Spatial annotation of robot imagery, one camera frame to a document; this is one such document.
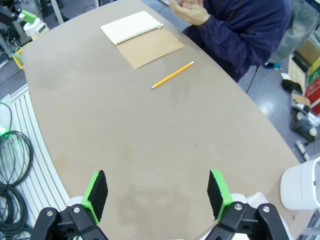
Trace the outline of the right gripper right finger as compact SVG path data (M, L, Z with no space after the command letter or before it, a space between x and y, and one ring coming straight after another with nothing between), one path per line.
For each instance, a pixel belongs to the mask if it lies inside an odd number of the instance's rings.
M250 240L288 240L277 208L271 203L252 207L235 201L220 170L211 170L207 195L217 224L207 240L231 240L235 234L245 234Z

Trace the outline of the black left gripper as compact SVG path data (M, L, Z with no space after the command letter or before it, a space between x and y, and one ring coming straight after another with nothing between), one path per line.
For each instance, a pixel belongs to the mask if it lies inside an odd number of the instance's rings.
M22 10L19 3L0 4L0 22L10 26L19 18L19 22L33 24L37 16L29 11Z

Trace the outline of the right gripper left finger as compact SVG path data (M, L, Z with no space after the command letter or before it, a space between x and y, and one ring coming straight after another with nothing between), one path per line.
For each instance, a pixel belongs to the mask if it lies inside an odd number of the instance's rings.
M95 172L80 203L58 211L43 208L31 233L32 240L106 240L98 224L108 196L108 185L103 170Z

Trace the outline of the person's right hand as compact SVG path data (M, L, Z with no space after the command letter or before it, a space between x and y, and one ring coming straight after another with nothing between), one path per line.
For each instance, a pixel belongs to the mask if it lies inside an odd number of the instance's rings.
M203 0L178 0L177 3L181 7L183 6L183 4L194 4L199 5L201 7L203 6Z

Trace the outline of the person's left hand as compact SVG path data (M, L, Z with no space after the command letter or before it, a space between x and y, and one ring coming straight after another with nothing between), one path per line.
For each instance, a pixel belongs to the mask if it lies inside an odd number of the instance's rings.
M169 7L177 17L191 25L200 26L210 18L207 10L197 4L185 3L180 6L177 0L171 0Z

